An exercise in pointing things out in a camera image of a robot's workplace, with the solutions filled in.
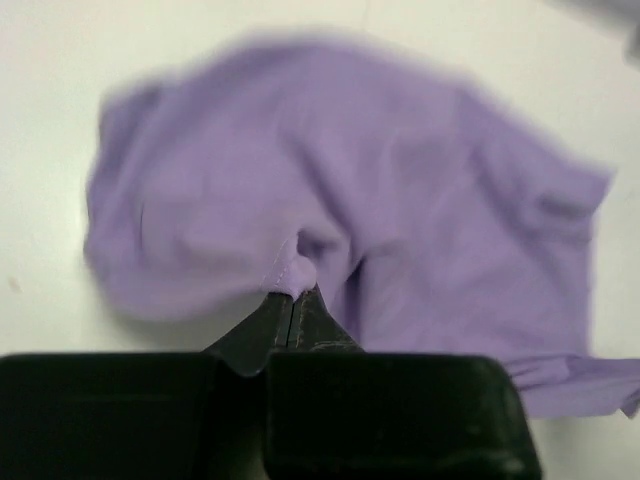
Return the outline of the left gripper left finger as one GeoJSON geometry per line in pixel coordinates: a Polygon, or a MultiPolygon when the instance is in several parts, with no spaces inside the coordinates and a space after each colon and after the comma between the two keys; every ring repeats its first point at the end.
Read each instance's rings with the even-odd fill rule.
{"type": "Polygon", "coordinates": [[[267,297],[201,352],[1,360],[5,479],[258,479],[268,355],[292,300],[267,297]]]}

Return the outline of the purple t shirt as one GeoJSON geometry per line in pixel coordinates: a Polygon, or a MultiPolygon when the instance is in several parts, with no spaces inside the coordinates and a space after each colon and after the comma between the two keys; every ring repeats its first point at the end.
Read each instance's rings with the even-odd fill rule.
{"type": "Polygon", "coordinates": [[[494,357],[534,417],[633,416],[638,361],[588,345],[608,187],[457,78],[259,39],[105,101],[84,253],[138,319],[318,288],[366,350],[494,357]]]}

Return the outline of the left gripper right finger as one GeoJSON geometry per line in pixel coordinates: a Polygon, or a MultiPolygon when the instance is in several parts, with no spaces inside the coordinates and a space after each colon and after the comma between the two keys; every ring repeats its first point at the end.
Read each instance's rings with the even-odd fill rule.
{"type": "Polygon", "coordinates": [[[366,353],[318,290],[265,369],[273,479],[539,479],[520,397],[482,356],[366,353]]]}

